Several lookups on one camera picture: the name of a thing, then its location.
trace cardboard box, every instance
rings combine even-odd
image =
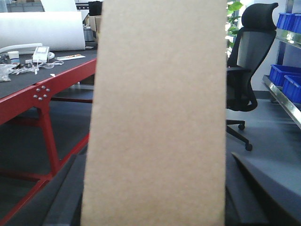
[[[89,23],[91,30],[93,31],[93,39],[98,42],[98,37],[100,34],[100,23],[101,16],[89,16]]]
[[[224,225],[224,8],[106,1],[82,226]]]

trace electronic device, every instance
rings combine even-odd
[[[37,47],[32,56],[32,62],[47,63],[49,54],[49,46]]]

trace plastic bag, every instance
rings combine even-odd
[[[0,64],[0,81],[11,81],[8,74],[11,72],[10,69],[16,65]]]
[[[0,64],[8,64],[8,54],[0,54]]]

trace black mat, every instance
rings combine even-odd
[[[11,81],[0,82],[0,98],[6,97],[12,93],[22,90],[30,85],[33,85],[39,81],[50,78],[50,74],[59,74],[75,66],[88,62],[96,58],[96,49],[87,50],[76,50],[76,51],[58,51],[54,52],[56,57],[63,57],[75,54],[84,55],[85,58],[67,60],[64,61],[63,65],[57,65],[53,69],[40,69],[38,74],[35,75],[33,72],[22,73],[19,75],[9,75]],[[21,55],[20,62],[25,63],[26,59],[31,59],[31,55]]]

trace metal shelf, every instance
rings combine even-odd
[[[277,28],[276,38],[301,49],[301,34]]]
[[[268,88],[271,95],[279,102],[282,108],[286,111],[286,113],[292,118],[292,120],[299,126],[301,129],[301,111],[296,107],[294,103],[292,103],[281,90],[275,86],[273,82],[269,80],[267,75],[263,76],[263,82],[265,86]]]

